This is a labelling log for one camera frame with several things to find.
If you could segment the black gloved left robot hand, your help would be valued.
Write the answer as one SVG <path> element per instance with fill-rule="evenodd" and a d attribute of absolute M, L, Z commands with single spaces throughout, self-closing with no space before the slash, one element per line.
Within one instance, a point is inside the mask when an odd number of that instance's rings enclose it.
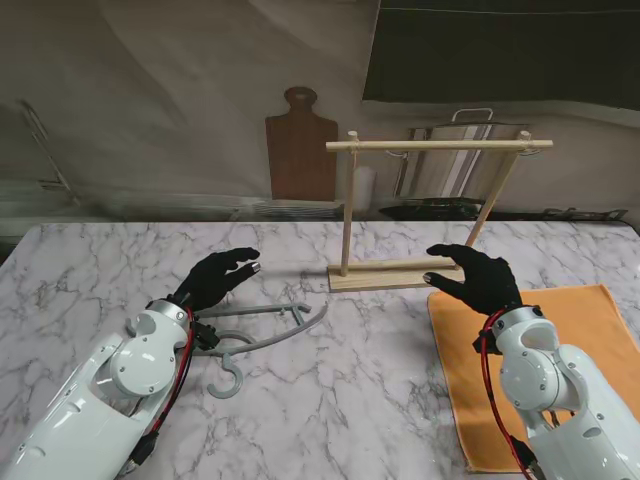
<path fill-rule="evenodd" d="M 211 253 L 190 270 L 167 300 L 193 312 L 211 308 L 260 270 L 259 256 L 250 247 Z"/>

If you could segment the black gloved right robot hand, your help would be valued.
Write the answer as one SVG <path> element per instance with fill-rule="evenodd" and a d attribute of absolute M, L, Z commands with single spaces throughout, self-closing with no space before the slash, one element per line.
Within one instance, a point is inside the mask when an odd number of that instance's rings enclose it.
<path fill-rule="evenodd" d="M 426 253 L 452 259 L 462 268 L 464 281 L 427 272 L 423 275 L 425 282 L 463 302 L 473 311 L 491 316 L 501 310 L 523 306 L 515 277 L 503 258 L 491 258 L 474 248 L 459 244 L 436 244 L 429 247 Z"/>

